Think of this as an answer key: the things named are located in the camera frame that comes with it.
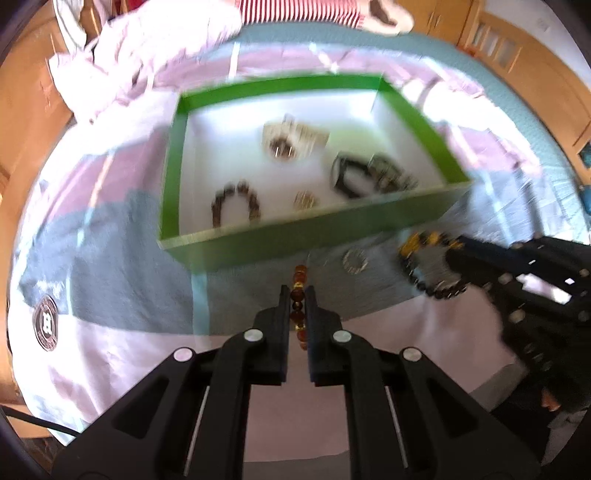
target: black and yellow beaded bracelet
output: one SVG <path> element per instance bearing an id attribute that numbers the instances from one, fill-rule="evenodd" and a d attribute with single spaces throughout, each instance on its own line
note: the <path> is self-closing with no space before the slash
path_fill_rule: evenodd
<path id="1" fill-rule="evenodd" d="M 447 248 L 462 248 L 463 244 L 455 238 L 450 238 L 445 233 L 438 232 L 422 232 L 412 234 L 406 242 L 398 250 L 398 258 L 400 266 L 407 275 L 410 282 L 419 291 L 425 292 L 429 297 L 434 297 L 438 300 L 450 299 L 457 297 L 460 293 L 466 291 L 466 283 L 462 280 L 455 282 L 450 287 L 440 288 L 444 282 L 440 282 L 435 287 L 428 286 L 422 280 L 419 280 L 415 275 L 415 269 L 418 267 L 415 254 L 424 247 L 447 247 Z"/>

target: green box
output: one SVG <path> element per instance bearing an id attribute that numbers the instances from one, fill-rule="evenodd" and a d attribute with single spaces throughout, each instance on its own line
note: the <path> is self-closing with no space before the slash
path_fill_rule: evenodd
<path id="1" fill-rule="evenodd" d="M 344 206 L 304 210 L 281 220 L 265 220 L 263 217 L 256 224 L 222 226 L 180 235 L 181 163 L 189 115 L 197 109 L 233 100 L 311 90 L 374 90 L 422 144 L 446 185 L 375 195 L 352 200 Z M 193 272 L 215 271 L 435 220 L 469 186 L 468 177 L 442 138 L 422 114 L 382 77 L 310 74 L 212 87 L 186 93 L 178 102 L 164 170 L 158 243 Z"/>

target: white wall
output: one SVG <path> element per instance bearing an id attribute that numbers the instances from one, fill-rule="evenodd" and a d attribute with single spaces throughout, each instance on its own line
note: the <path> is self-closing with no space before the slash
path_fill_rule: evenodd
<path id="1" fill-rule="evenodd" d="M 591 67 L 566 27 L 542 0 L 486 0 L 485 10 L 537 38 L 591 88 Z"/>

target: round logo patch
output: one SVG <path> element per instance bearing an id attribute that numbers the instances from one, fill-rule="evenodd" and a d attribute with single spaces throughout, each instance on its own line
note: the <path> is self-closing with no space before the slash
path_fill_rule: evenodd
<path id="1" fill-rule="evenodd" d="M 44 350 L 51 352 L 57 346 L 57 306 L 49 295 L 37 303 L 33 312 L 33 329 L 37 342 Z"/>

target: red and white striped cloth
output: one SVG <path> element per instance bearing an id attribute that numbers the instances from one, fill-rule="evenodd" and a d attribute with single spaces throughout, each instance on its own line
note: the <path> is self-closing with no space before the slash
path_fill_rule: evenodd
<path id="1" fill-rule="evenodd" d="M 236 0 L 245 25 L 263 22 L 334 22 L 361 28 L 355 0 Z"/>

